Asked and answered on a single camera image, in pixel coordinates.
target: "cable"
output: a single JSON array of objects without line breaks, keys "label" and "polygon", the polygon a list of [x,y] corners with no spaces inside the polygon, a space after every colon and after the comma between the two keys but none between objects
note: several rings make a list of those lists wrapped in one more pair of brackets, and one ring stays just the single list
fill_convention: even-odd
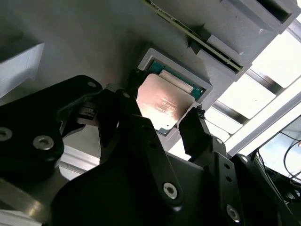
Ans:
[{"label": "cable", "polygon": [[278,194],[278,196],[280,197],[280,199],[285,203],[285,201],[284,201],[282,195],[280,194],[280,192],[278,191],[278,189],[277,189],[276,186],[274,185],[272,179],[269,177],[269,175],[268,175],[268,173],[267,173],[267,168],[265,167],[263,158],[262,158],[262,156],[261,156],[260,153],[259,153],[259,148],[257,148],[257,153],[258,153],[259,160],[261,161],[261,163],[262,163],[262,165],[263,165],[265,175],[267,176],[269,182],[271,183],[271,185],[272,185],[273,188],[275,189],[275,191],[276,191],[276,193]]},{"label": "cable", "polygon": [[285,170],[289,173],[289,175],[291,175],[291,176],[295,176],[294,174],[292,174],[290,171],[288,171],[288,169],[287,169],[287,166],[286,166],[286,157],[287,157],[287,154],[289,153],[289,151],[291,150],[291,148],[292,147],[294,147],[297,143],[299,143],[300,141],[298,140],[297,142],[295,142],[295,143],[293,143],[288,149],[287,149],[287,151],[286,151],[286,153],[284,154],[284,157],[283,157],[283,164],[284,164],[284,168],[285,168]]},{"label": "cable", "polygon": [[290,178],[291,185],[294,185],[294,186],[297,186],[297,187],[301,187],[300,184],[297,185],[297,184],[293,183],[293,179],[296,178],[297,176],[299,176],[299,174],[301,174],[301,170]]},{"label": "cable", "polygon": [[300,140],[298,140],[298,139],[296,139],[296,138],[293,138],[293,137],[291,137],[291,136],[287,135],[287,134],[286,134],[286,133],[284,133],[284,132],[279,132],[279,133],[281,133],[281,134],[283,134],[283,135],[285,135],[285,136],[289,137],[290,139],[293,139],[293,140],[296,140],[296,141],[300,141]]}]

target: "black metal bracket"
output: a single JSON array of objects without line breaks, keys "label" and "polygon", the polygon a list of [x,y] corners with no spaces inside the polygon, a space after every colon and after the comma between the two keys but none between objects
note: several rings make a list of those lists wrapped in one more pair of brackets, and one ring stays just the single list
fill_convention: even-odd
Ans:
[{"label": "black metal bracket", "polygon": [[[227,158],[224,143],[210,135],[198,108],[192,108],[186,114],[179,125],[179,130],[185,152],[191,156],[190,161],[203,167],[207,172],[208,186],[203,201],[211,206],[210,211],[219,211],[223,216],[215,220],[219,224],[227,222],[228,225],[244,225],[235,167]],[[214,198],[208,198],[209,193],[213,193]]]},{"label": "black metal bracket", "polygon": [[[158,209],[179,211],[183,202],[182,189],[150,119],[141,116],[133,95],[122,90],[118,90],[116,95],[121,112],[120,140],[123,145],[128,145],[130,173],[137,174],[132,180],[133,187],[143,186],[143,192],[147,191],[153,200],[157,200]],[[166,183],[173,186],[167,188],[170,189],[170,197],[164,191]]]},{"label": "black metal bracket", "polygon": [[95,80],[76,76],[1,107],[0,177],[44,178],[63,154],[73,109],[100,93]]}]

